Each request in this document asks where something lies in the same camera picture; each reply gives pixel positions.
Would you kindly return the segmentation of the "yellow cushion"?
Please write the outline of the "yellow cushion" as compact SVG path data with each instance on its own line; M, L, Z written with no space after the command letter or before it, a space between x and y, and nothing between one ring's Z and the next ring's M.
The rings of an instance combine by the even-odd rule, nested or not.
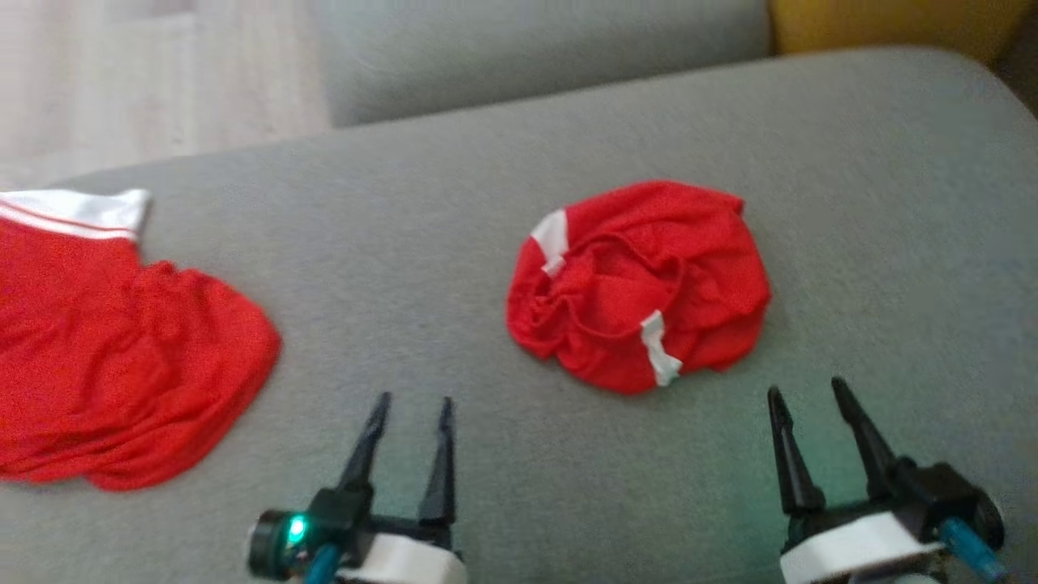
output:
M1038 69L1038 0L769 0L778 54L922 45Z

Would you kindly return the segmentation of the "red basketball jersey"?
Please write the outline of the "red basketball jersey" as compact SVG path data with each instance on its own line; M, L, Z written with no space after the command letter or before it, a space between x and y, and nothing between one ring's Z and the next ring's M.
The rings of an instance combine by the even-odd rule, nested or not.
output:
M0 482L174 479L272 374L281 335L260 304L142 260L149 207L138 189L0 192Z

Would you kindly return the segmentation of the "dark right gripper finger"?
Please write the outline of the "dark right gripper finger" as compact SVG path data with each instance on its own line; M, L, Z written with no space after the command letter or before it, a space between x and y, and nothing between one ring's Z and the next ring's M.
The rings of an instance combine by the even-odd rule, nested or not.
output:
M812 480L795 440L792 415L778 387L768 389L767 402L783 515L820 513L826 509L826 496Z
M859 449L861 463L867 479L867 494L870 500L880 500L890 494L887 470L896 462L896 455L885 437L878 430L871 418L854 396L849 384L841 376L831 378L835 402L846 425L851 428Z

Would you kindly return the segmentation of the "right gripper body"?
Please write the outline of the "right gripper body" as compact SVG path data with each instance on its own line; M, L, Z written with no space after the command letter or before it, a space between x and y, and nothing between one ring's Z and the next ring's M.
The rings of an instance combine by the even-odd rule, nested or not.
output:
M890 496L827 507L824 496L783 495L781 504L783 584L946 584L943 545L919 535L919 503Z

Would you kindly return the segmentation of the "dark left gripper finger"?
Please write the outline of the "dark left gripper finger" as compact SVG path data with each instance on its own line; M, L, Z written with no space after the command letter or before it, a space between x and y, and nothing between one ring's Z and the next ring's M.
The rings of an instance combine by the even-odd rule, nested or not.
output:
M445 397L436 425L436 455L418 520L422 524L453 524L456 521L455 404Z
M340 480L337 482L338 491L356 491L361 486L371 486L371 471L390 406L392 406L392 393L382 392L371 408L366 424L361 429L353 452L342 470Z

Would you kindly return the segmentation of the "grey fabric sofa seat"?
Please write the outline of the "grey fabric sofa seat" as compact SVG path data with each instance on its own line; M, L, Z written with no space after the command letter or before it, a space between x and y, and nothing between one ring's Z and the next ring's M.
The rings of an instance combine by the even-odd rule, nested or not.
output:
M545 214L641 180L741 197L774 298L737 366L625 398L519 347L504 307ZM248 294L283 351L167 484L0 486L0 584L260 584L250 526L335 480L384 391L386 515L415 513L455 400L475 584L781 584L766 391L828 502L857 500L834 376L894 451L989 493L1038 584L1038 119L967 57L768 59L62 185L148 189L146 256Z

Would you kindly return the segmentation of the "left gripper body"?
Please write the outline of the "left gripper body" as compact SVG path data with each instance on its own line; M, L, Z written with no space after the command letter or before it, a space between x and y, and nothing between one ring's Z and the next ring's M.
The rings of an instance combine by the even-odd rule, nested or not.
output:
M363 558L342 553L337 584L470 584L470 573L448 532L413 520L373 517L375 537ZM308 546L302 511L270 509L247 533L247 571L253 579L303 584L318 548Z

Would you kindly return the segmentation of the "red garment with white patches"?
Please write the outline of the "red garment with white patches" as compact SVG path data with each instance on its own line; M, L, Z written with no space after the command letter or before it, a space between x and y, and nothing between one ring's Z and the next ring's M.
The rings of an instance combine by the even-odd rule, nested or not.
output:
M518 252L508 332L616 394L731 368L756 347L772 299L744 206L651 180L556 208Z

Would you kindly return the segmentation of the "grey sofa back cushion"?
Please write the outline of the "grey sofa back cushion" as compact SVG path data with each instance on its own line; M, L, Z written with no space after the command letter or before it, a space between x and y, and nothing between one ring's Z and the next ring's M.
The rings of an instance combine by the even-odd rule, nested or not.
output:
M769 0L312 0L329 113L360 126L768 57Z

